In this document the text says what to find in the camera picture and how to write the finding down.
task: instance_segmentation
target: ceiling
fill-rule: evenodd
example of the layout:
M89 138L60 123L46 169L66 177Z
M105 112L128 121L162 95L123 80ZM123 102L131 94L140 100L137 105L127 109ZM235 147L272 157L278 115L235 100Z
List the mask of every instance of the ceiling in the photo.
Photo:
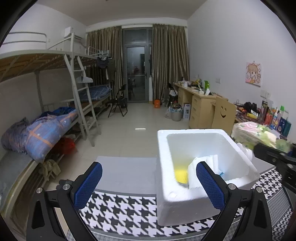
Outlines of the ceiling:
M123 18L188 19L206 0L38 0L84 25Z

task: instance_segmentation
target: folding chair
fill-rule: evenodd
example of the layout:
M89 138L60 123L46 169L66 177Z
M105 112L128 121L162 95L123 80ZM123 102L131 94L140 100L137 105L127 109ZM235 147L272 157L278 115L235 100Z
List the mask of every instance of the folding chair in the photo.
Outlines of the folding chair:
M170 107L175 101L178 102L178 95L171 83L168 83L168 88L169 88L169 97L170 97L170 99L168 101L168 107ZM170 94L170 91L172 91L172 90L175 92L175 96L172 96Z
M127 98L124 98L125 89L126 89L126 84L121 86L121 88L118 90L117 95L114 99L111 99L107 102L107 104L112 104L108 118L110 117L110 114L111 114L111 111L112 111L114 105L116 105L114 108L114 112L116 111L116 108L119 107L122 116L125 116L127 114L127 112L128 112ZM122 113L121 108L126 108L125 114Z

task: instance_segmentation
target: brown curtain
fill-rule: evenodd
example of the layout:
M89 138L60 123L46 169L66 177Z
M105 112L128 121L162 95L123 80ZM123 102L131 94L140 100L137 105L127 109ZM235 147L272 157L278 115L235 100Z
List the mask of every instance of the brown curtain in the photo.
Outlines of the brown curtain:
M99 50L109 50L114 59L115 75L109 74L112 83L113 94L116 94L123 84L123 51L122 51L122 28L121 26L104 28L88 33L86 39L87 47L91 46ZM106 84L106 70L96 65L87 68L87 74L93 78L95 85Z
M185 27L154 24L152 36L153 99L160 99L167 83L189 80Z

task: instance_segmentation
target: houndstooth rug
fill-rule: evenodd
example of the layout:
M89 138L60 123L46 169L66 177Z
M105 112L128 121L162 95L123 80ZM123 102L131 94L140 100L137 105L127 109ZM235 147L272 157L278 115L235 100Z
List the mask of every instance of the houndstooth rug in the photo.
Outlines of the houndstooth rug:
M292 211L281 187L281 175L274 169L263 174L254 187L262 187L268 200L274 240L282 237ZM86 207L79 211L98 240L200 240L216 216L177 226L159 226L155 195L137 195L95 190ZM243 208L237 210L225 240L230 240ZM74 240L68 232L68 240Z

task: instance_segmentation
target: glass door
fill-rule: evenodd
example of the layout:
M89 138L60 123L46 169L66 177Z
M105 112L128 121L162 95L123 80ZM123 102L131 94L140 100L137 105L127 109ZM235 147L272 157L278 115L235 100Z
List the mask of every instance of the glass door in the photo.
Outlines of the glass door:
M129 102L148 102L151 29L124 30L124 76Z
M146 100L145 47L127 47L127 86L129 101Z

